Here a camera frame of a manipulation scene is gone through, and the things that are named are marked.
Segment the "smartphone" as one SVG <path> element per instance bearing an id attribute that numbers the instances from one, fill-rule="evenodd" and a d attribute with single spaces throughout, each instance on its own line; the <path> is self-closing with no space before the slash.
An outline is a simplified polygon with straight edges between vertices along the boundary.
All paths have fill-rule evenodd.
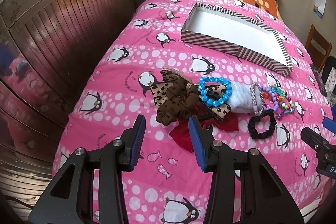
<path id="1" fill-rule="evenodd" d="M 327 92 L 326 92 L 326 89 L 325 89 L 325 85 L 323 83 L 323 80 L 322 80 L 321 76 L 318 73 L 317 68 L 315 67 L 314 64 L 310 64 L 310 67 L 311 67 L 311 70 L 312 70 L 313 75 L 314 75 L 315 83 L 317 84 L 320 93 L 324 97 L 327 97 Z"/>

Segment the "black garment on chair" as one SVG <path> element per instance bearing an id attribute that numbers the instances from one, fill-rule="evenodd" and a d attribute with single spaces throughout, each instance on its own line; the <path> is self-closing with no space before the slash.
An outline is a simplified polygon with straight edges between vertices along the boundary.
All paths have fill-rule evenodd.
<path id="1" fill-rule="evenodd" d="M 326 59 L 326 63 L 324 65 L 323 69 L 322 69 L 321 78 L 322 78 L 322 81 L 323 81 L 324 84 L 326 84 L 332 68 L 336 68 L 336 58 L 334 56 L 329 56 Z"/>

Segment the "striped cardboard box tray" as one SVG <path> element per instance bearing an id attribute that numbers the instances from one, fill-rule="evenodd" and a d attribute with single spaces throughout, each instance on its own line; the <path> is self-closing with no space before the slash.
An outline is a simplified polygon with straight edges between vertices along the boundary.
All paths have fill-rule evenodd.
<path id="1" fill-rule="evenodd" d="M 218 5 L 196 3 L 181 30 L 185 43 L 232 55 L 290 75 L 293 64 L 285 38 L 260 19 L 254 19 Z"/>

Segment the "pink penguin blanket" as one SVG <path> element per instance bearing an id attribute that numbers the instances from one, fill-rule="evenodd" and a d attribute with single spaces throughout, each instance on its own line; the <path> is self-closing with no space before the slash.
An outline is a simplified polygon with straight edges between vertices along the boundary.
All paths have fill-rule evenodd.
<path id="1" fill-rule="evenodd" d="M 273 73 L 245 60 L 181 41 L 181 30 L 197 2 L 216 5 L 265 23 L 276 30 L 293 62 L 289 77 Z M 88 80 L 60 140 L 52 166 L 57 172 L 70 154 L 83 147 L 100 149 L 131 127 L 137 115 L 146 118 L 141 160 L 135 170 L 122 175 L 130 223 L 161 223 L 165 200 L 190 201 L 202 222 L 208 203 L 211 175 L 203 173 L 193 153 L 177 145 L 170 132 L 173 122 L 157 122 L 157 109 L 149 85 L 162 79 L 170 68 L 196 81 L 210 64 L 212 77 L 243 84 L 280 85 L 288 92 L 295 110 L 278 122 L 275 133 L 253 140 L 248 133 L 249 115 L 236 116 L 237 131 L 212 127 L 216 139 L 231 148 L 259 149 L 280 176 L 299 207 L 329 194 L 335 181 L 316 172 L 314 151 L 301 140 L 309 127 L 329 142 L 332 132 L 322 125 L 331 117 L 327 99 L 320 93 L 310 57 L 284 22 L 248 3 L 235 0 L 147 0 L 108 48 Z"/>

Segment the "leopard print ribbon bow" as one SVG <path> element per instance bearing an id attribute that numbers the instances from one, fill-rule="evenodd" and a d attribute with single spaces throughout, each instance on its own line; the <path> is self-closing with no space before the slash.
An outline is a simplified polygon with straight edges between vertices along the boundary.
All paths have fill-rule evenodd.
<path id="1" fill-rule="evenodd" d="M 193 115 L 222 120 L 231 112 L 232 85 L 227 79 L 201 77 L 194 83 L 172 69 L 162 70 L 161 75 L 161 82 L 149 83 L 159 123 L 167 126 Z"/>

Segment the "light blue fuzzy band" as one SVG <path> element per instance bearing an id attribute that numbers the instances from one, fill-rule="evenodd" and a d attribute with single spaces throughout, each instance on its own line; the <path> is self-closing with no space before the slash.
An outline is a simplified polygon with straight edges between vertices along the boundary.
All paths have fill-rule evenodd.
<path id="1" fill-rule="evenodd" d="M 238 82 L 231 83 L 232 94 L 227 104 L 233 113 L 260 115 L 264 108 L 264 99 L 257 82 L 249 85 Z"/>

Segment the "wooden chair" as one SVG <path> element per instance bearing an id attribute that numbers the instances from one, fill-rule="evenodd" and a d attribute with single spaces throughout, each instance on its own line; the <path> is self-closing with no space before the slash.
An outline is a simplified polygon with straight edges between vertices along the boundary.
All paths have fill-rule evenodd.
<path id="1" fill-rule="evenodd" d="M 313 24 L 310 26 L 305 48 L 318 72 L 322 71 L 333 45 L 316 30 Z"/>

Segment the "brown scrunchie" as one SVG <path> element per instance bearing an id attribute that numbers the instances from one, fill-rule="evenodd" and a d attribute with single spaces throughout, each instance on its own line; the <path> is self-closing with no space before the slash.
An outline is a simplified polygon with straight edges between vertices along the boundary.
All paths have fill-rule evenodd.
<path id="1" fill-rule="evenodd" d="M 151 93 L 157 107 L 156 120 L 164 126 L 189 118 L 199 101 L 198 88 L 185 79 L 152 85 Z"/>

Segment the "red velvet bow clip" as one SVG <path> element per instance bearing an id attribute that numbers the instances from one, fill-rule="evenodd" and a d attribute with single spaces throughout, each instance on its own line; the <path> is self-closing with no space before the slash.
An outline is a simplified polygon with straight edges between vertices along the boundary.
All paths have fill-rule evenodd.
<path id="1" fill-rule="evenodd" d="M 239 130 L 238 118 L 235 113 L 228 113 L 223 120 L 215 118 L 212 114 L 198 115 L 197 118 L 202 129 L 210 130 L 210 127 L 216 127 L 227 132 L 237 132 Z M 189 119 L 179 119 L 178 121 L 179 125 L 171 130 L 170 136 L 179 147 L 193 153 L 194 149 L 188 127 Z"/>

